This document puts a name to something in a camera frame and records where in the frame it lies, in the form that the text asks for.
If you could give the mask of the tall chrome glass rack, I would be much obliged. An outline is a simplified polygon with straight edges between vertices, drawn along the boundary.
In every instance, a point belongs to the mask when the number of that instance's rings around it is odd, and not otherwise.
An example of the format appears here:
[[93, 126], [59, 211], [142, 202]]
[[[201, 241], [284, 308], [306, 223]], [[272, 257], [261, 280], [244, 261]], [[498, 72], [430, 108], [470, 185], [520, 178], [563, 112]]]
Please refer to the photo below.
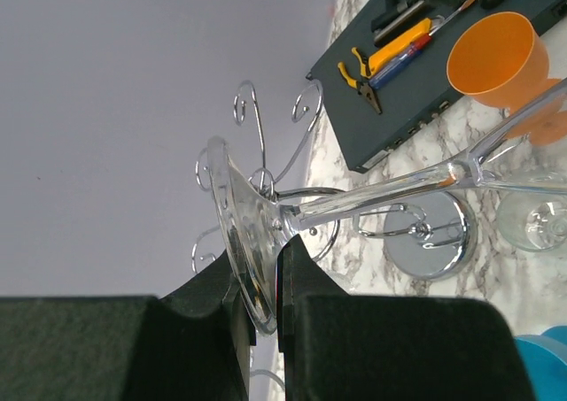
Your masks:
[[307, 198], [311, 203], [330, 200], [328, 208], [317, 204], [305, 220], [285, 223], [290, 231], [311, 233], [319, 225], [332, 223], [329, 240], [316, 260], [324, 258], [335, 245], [341, 221], [350, 219], [358, 235], [386, 241], [392, 261], [401, 271], [416, 279], [437, 280], [465, 264], [478, 241], [470, 207], [448, 192], [457, 183], [455, 171], [454, 166], [440, 164], [350, 191], [329, 187], [277, 191], [277, 183], [288, 172], [274, 175], [262, 166], [247, 183], [271, 204], [296, 198]]

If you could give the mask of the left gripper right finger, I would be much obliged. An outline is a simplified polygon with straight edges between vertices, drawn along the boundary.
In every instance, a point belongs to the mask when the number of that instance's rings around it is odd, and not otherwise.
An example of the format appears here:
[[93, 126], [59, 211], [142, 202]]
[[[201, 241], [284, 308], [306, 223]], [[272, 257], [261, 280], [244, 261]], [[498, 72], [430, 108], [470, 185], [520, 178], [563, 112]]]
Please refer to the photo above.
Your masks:
[[299, 236], [276, 269], [289, 400], [532, 400], [509, 327], [469, 298], [351, 295]]

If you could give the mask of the tall clear flute glass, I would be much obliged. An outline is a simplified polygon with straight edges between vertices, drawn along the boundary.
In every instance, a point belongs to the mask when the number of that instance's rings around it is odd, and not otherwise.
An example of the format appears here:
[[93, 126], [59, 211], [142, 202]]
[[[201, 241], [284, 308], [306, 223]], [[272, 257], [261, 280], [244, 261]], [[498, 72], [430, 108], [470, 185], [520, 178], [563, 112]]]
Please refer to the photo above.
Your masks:
[[210, 188], [234, 275], [253, 325], [276, 331], [276, 263], [299, 232], [369, 212], [387, 202], [437, 191], [496, 189], [563, 195], [566, 155], [552, 143], [536, 145], [543, 120], [566, 138], [566, 82], [560, 81], [504, 120], [477, 143], [423, 170], [303, 204], [282, 204], [263, 196], [236, 167], [221, 137], [206, 146]]

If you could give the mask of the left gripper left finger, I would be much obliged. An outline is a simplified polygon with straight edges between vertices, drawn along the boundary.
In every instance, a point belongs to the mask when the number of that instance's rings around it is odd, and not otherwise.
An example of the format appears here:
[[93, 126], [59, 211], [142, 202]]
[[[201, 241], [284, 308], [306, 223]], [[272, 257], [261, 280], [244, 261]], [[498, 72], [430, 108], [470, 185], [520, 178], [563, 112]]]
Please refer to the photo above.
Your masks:
[[4, 400], [246, 400], [255, 341], [229, 259], [171, 294], [5, 297]]

